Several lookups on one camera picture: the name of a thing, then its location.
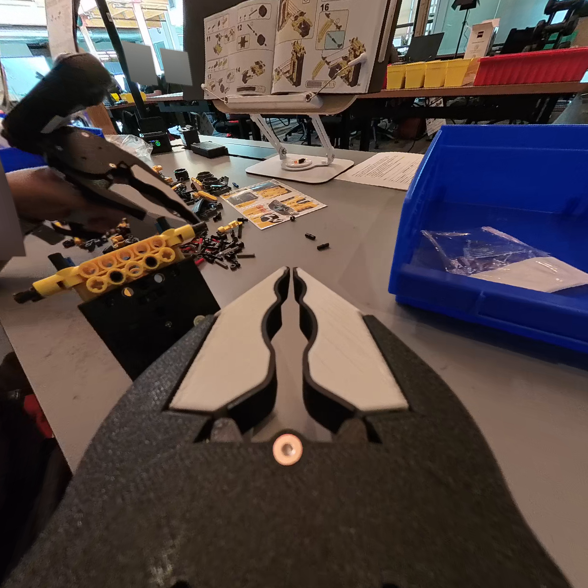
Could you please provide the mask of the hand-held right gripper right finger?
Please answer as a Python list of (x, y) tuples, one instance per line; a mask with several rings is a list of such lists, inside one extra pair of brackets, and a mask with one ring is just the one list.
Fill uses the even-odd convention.
[(409, 409), (393, 371), (356, 306), (301, 268), (293, 269), (308, 414), (337, 433), (344, 422)]

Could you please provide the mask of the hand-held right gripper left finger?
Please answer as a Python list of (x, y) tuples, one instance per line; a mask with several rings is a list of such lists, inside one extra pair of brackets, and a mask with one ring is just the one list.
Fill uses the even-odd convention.
[(241, 433), (258, 426), (276, 402), (276, 352), (290, 268), (283, 267), (221, 309), (181, 378), (169, 409), (232, 419)]

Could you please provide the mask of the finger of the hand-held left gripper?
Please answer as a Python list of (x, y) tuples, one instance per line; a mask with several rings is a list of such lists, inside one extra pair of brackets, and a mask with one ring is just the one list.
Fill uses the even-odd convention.
[(124, 166), (124, 179), (143, 199), (153, 205), (158, 205), (188, 224), (201, 223), (201, 218), (193, 213), (183, 199), (162, 179), (161, 175), (142, 161)]
[(127, 197), (108, 188), (105, 182), (94, 183), (94, 197), (100, 206), (116, 210), (121, 213), (122, 217), (134, 217), (141, 221), (146, 217), (146, 210)]

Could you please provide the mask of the yellow black toy brick assembly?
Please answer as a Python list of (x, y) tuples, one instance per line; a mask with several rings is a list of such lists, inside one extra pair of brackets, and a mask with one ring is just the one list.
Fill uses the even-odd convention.
[(204, 222), (160, 234), (72, 265), (62, 254), (49, 260), (55, 273), (13, 295), (18, 304), (74, 291), (86, 321), (122, 369), (136, 380), (154, 361), (220, 306), (196, 264)]

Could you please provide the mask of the pile of toy brick pieces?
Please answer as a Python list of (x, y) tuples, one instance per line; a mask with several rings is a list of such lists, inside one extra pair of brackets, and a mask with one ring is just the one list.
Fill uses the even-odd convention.
[[(235, 182), (227, 176), (216, 177), (209, 171), (198, 173), (195, 177), (188, 177), (180, 168), (175, 174), (176, 181), (165, 176), (160, 165), (152, 166), (164, 182), (172, 188), (174, 193), (188, 206), (195, 208), (196, 214), (201, 214), (204, 220), (212, 218), (214, 222), (222, 220), (223, 200), (222, 196), (230, 193), (232, 188), (237, 188)], [(247, 219), (242, 218), (233, 223), (232, 227), (222, 232), (200, 234), (195, 232), (195, 238), (188, 240), (186, 245), (180, 246), (182, 254), (194, 259), (196, 265), (207, 261), (231, 270), (240, 268), (239, 258), (253, 258), (254, 254), (243, 254), (245, 244), (242, 242), (243, 223)], [(126, 219), (114, 229), (94, 239), (70, 237), (62, 241), (65, 249), (77, 247), (89, 253), (101, 249), (102, 254), (117, 252), (124, 247), (134, 245), (143, 238), (137, 238), (131, 232), (130, 223)]]

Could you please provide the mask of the person's left forearm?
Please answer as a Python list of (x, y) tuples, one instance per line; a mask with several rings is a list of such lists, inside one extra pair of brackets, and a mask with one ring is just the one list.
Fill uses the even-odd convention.
[(7, 174), (1, 166), (1, 269), (12, 258), (25, 255), (23, 231)]

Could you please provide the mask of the person's left hand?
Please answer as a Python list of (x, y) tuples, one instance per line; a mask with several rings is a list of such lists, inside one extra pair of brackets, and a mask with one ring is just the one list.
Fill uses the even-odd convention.
[(99, 218), (77, 188), (48, 167), (13, 171), (6, 179), (22, 219), (65, 222), (84, 217), (94, 222)]

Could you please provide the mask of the yellow sticker sheet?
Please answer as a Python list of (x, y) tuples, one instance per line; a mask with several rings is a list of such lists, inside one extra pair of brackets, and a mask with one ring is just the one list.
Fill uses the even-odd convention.
[(271, 179), (222, 195), (222, 200), (260, 230), (325, 209), (327, 206), (278, 180)]

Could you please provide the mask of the black slanted pole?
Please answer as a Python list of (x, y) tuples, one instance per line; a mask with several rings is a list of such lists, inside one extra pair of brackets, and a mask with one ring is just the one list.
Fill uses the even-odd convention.
[(105, 29), (107, 30), (108, 37), (111, 41), (111, 44), (114, 48), (114, 51), (116, 52), (117, 57), (119, 59), (121, 69), (122, 69), (122, 72), (125, 76), (125, 79), (128, 84), (132, 98), (135, 101), (135, 110), (137, 112), (138, 119), (143, 119), (146, 114), (145, 103), (141, 97), (141, 93), (138, 88), (138, 85), (135, 82), (131, 81), (131, 79), (130, 79), (130, 72), (129, 72), (129, 68), (128, 68), (128, 63), (127, 63), (127, 60), (126, 60), (126, 57), (124, 54), (122, 41), (120, 39), (118, 30), (115, 26), (114, 18), (111, 14), (111, 11), (109, 10), (109, 7), (107, 5), (107, 1), (95, 1), (95, 2), (98, 7), (100, 16), (102, 17), (102, 20), (104, 22)]

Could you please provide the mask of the white printed poster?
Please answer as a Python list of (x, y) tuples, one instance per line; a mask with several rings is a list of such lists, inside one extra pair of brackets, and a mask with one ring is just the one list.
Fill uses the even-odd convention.
[(76, 54), (79, 1), (45, 1), (49, 52), (56, 60), (62, 54)]

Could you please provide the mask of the printed white paper sheet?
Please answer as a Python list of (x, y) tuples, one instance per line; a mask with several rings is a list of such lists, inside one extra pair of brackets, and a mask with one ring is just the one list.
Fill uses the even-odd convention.
[(340, 174), (337, 179), (407, 191), (423, 158), (423, 154), (410, 152), (377, 153)]

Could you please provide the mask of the person's dark clothing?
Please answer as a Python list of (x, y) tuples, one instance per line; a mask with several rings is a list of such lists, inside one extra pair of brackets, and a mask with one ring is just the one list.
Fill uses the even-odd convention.
[(48, 524), (72, 472), (18, 357), (1, 362), (1, 582)]

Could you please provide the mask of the large blue storage bin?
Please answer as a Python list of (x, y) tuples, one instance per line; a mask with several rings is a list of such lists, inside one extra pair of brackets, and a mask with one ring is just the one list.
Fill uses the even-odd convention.
[(445, 126), (408, 189), (396, 301), (587, 354), (587, 285), (554, 293), (412, 263), (421, 231), (489, 226), (587, 273), (587, 126)]

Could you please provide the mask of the long wooden table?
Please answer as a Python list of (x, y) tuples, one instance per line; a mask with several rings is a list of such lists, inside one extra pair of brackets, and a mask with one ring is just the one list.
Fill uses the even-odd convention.
[(582, 82), (391, 89), (362, 94), (349, 114), (359, 124), (359, 150), (368, 151), (377, 119), (546, 124), (558, 101), (583, 93)]

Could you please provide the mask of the black laptop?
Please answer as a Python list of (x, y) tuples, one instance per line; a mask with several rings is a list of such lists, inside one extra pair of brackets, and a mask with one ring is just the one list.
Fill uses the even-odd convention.
[(404, 63), (428, 62), (437, 58), (445, 33), (414, 36), (404, 57)]

